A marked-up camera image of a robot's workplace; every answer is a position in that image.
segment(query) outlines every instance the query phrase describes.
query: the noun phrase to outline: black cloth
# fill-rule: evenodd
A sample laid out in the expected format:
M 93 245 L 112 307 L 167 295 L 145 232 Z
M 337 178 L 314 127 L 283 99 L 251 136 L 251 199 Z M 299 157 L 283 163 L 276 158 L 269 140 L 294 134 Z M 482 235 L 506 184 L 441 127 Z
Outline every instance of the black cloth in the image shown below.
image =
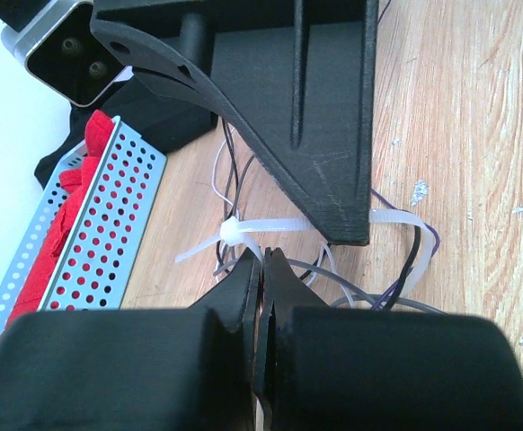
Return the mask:
M 115 83 L 88 108 L 72 107 L 70 133 L 54 153 L 40 160 L 34 175 L 46 187 L 61 157 L 84 139 L 85 124 L 95 110 L 121 119 L 135 129 L 150 145 L 163 154 L 178 150 L 209 132 L 217 117 L 186 101 L 158 98 L 134 76 L 125 83 Z

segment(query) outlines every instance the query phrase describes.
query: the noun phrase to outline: black plastic part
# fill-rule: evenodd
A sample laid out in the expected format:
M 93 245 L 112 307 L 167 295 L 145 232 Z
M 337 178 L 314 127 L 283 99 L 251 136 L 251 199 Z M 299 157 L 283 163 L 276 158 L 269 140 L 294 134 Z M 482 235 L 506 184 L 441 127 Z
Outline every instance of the black plastic part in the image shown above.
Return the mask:
M 523 430 L 494 324 L 331 309 L 281 250 L 261 269 L 247 251 L 186 310 L 21 317 L 0 339 L 0 431 L 253 430 L 252 390 L 272 431 Z
M 21 317 L 0 339 L 0 430 L 254 430 L 260 273 L 246 253 L 187 310 Z
M 265 254 L 253 390 L 281 430 L 523 430 L 523 378 L 491 322 L 331 309 Z
M 91 30 L 158 95 L 230 121 L 333 243 L 368 243 L 377 0 L 96 0 Z
M 0 0 L 0 19 L 20 32 L 49 0 Z
M 290 384 L 289 379 L 278 380 L 280 333 L 293 307 L 327 308 L 328 305 L 297 278 L 281 249 L 273 252 L 266 249 L 263 274 L 263 309 L 258 322 L 252 389 L 263 408 L 264 427 L 268 428 L 274 424 L 273 409 L 280 387 Z
M 92 104 L 124 68 L 90 32 L 92 10 L 76 6 L 26 61 L 30 73 L 78 106 Z M 75 49 L 65 46 L 69 41 Z

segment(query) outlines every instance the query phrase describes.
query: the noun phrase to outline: black 3d printed bracket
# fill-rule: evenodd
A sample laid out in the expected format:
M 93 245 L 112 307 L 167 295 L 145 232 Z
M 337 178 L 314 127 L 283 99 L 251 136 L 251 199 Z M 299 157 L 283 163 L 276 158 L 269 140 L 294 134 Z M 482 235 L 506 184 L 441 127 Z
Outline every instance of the black 3d printed bracket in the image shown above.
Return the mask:
M 96 0 L 91 30 L 154 93 L 230 121 L 334 243 L 369 240 L 377 0 Z

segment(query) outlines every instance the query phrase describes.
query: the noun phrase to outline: screw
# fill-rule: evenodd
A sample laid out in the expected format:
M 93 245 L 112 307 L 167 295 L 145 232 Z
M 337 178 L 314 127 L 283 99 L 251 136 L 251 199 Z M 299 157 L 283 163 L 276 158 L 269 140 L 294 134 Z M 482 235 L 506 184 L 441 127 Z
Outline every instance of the screw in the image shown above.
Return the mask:
M 108 67 L 102 61 L 94 61 L 88 69 L 88 73 L 94 79 L 102 78 L 107 72 Z
M 82 44 L 76 38 L 66 38 L 62 42 L 62 53 L 70 57 L 82 54 Z

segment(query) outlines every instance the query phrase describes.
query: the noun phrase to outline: white wall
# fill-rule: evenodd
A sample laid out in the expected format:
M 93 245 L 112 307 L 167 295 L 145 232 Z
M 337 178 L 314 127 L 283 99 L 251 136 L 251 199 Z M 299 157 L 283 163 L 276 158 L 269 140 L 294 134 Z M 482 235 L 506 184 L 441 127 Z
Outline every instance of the white wall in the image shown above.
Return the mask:
M 29 76 L 0 40 L 0 282 L 40 200 L 34 168 L 65 139 L 68 112 L 69 104 Z

